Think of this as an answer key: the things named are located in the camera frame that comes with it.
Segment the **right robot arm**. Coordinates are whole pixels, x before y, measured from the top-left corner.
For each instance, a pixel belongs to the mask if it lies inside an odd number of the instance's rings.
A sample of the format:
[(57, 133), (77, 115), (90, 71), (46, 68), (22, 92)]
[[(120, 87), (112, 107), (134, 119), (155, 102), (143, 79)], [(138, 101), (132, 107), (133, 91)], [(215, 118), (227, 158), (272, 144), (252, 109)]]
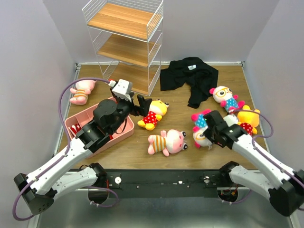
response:
[(304, 171), (295, 171), (264, 150), (245, 129), (238, 124), (228, 126), (219, 111), (204, 115), (207, 129), (204, 135), (222, 148), (228, 147), (249, 160), (259, 173), (229, 163), (228, 170), (219, 173), (224, 186), (243, 185), (267, 200), (283, 216), (302, 210), (304, 204)]

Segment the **white panda plush blue dress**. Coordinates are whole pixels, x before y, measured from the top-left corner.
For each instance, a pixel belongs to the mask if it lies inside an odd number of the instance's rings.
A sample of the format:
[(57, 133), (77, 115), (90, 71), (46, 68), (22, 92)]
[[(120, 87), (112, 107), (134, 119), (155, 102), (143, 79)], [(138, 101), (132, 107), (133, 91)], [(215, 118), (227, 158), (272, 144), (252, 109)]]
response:
[[(211, 110), (207, 109), (202, 112), (192, 114), (191, 120), (194, 122), (194, 127), (192, 130), (195, 147), (208, 147), (210, 150), (212, 147), (212, 142), (204, 135), (205, 130), (208, 128), (204, 115), (208, 114), (209, 112), (211, 112)], [(228, 126), (239, 123), (237, 116), (234, 114), (228, 114), (224, 116), (223, 119), (226, 121)]]

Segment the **white panda plush yellow glasses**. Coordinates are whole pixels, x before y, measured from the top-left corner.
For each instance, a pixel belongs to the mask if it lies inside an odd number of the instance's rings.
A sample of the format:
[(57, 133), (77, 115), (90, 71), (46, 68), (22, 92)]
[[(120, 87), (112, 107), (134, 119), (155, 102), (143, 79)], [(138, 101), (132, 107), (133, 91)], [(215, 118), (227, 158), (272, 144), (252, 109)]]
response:
[(232, 90), (226, 86), (211, 88), (209, 93), (228, 113), (232, 113), (233, 110), (242, 109), (245, 105), (245, 101), (238, 101), (238, 95), (234, 95)]

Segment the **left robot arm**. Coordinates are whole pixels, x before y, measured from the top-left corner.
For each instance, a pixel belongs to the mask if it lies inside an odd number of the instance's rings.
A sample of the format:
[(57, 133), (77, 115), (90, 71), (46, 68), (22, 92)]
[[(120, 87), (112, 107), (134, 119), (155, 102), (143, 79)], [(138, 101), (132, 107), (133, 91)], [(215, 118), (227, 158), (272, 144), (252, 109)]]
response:
[(114, 95), (102, 100), (93, 110), (93, 118), (81, 127), (67, 146), (51, 160), (29, 174), (20, 173), (14, 178), (19, 194), (13, 204), (13, 216), (16, 220), (18, 200), (23, 198), (32, 215), (47, 210), (61, 194), (76, 189), (94, 186), (102, 187), (106, 182), (106, 173), (99, 164), (90, 165), (84, 170), (69, 175), (64, 174), (76, 163), (94, 154), (111, 141), (111, 136), (125, 122), (128, 116), (147, 116), (152, 99), (137, 96), (138, 105), (133, 100), (125, 100)]

